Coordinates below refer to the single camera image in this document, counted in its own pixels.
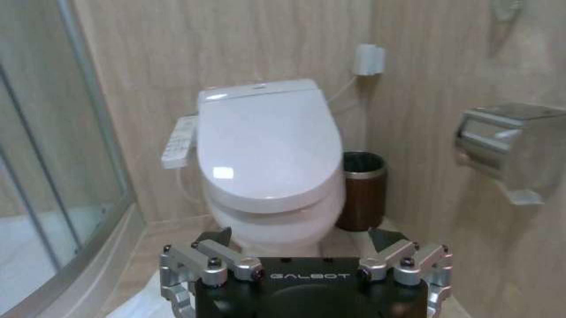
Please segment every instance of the stainless steel toilet paper holder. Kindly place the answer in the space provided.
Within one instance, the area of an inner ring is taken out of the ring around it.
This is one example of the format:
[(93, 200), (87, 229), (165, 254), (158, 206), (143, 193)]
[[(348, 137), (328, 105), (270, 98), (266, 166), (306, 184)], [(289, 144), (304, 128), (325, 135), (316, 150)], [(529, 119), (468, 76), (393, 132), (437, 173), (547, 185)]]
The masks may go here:
[(497, 180), (513, 204), (543, 204), (563, 179), (566, 111), (521, 103), (470, 109), (456, 152), (460, 164)]

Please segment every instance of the toilet seat lid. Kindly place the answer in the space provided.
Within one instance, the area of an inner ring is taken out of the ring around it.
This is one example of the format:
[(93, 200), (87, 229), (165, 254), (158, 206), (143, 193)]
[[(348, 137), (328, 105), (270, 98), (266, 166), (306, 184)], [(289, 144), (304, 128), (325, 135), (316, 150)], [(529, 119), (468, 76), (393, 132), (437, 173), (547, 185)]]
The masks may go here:
[(198, 159), (212, 197), (252, 213), (292, 211), (329, 194), (342, 169), (342, 143), (312, 80), (217, 89), (201, 94)]

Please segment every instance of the white toilet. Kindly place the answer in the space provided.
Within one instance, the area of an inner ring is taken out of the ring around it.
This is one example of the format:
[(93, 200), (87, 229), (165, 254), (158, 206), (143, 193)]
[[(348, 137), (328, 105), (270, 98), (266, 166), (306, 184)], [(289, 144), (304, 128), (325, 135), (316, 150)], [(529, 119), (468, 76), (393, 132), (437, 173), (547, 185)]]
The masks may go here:
[(345, 205), (342, 143), (310, 79), (202, 91), (208, 206), (244, 253), (318, 256)]

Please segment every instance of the brown trash can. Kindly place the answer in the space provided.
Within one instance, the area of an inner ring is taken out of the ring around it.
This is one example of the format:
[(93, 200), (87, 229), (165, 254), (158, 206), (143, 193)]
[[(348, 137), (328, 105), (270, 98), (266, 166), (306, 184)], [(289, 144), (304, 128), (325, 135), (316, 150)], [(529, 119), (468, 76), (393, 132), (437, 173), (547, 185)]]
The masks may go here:
[(370, 152), (345, 153), (346, 204), (337, 226), (346, 231), (378, 227), (386, 211), (388, 167)]

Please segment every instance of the wood grain wall panel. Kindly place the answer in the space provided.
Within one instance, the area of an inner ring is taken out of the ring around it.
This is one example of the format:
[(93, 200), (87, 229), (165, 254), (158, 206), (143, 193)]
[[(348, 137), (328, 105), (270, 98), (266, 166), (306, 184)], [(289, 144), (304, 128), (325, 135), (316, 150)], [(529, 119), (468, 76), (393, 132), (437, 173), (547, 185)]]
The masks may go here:
[[(119, 143), (149, 221), (206, 212), (159, 158), (206, 87), (313, 78), (328, 95), (372, 40), (372, 0), (75, 0)], [(346, 148), (366, 147), (361, 86), (333, 105)], [(197, 169), (185, 175), (199, 184)]]
[(389, 161), (388, 215), (456, 252), (456, 295), (474, 317), (563, 317), (566, 188), (521, 208), (453, 157), (462, 112), (507, 101), (566, 107), (566, 3), (527, 1), (513, 23), (491, 1), (378, 0), (386, 74), (369, 106), (369, 147)]

